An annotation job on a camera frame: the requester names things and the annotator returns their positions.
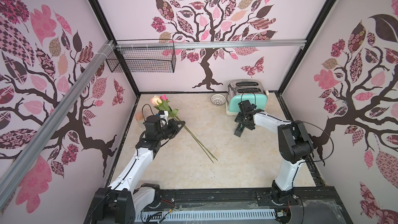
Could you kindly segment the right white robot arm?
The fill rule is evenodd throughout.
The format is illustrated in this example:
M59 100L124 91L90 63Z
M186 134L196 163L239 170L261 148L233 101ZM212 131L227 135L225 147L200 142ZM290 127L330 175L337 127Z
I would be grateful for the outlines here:
M275 205L284 204L294 194L294 181L305 160L313 152L313 144L301 121L281 120L257 109L249 100L238 104L240 112L234 135L240 137L245 129L264 127L278 136L279 152L283 158L278 176L272 183L270 199Z

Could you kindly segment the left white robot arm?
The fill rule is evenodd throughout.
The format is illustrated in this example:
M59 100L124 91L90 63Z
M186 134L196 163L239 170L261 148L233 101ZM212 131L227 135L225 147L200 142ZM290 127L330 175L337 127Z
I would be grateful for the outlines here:
M185 127L184 121L167 120L167 117L167 112L147 117L145 130L128 165L109 186L95 192L84 221L86 224L133 224L136 215L145 207L160 204L159 185L139 187L138 182L162 145Z

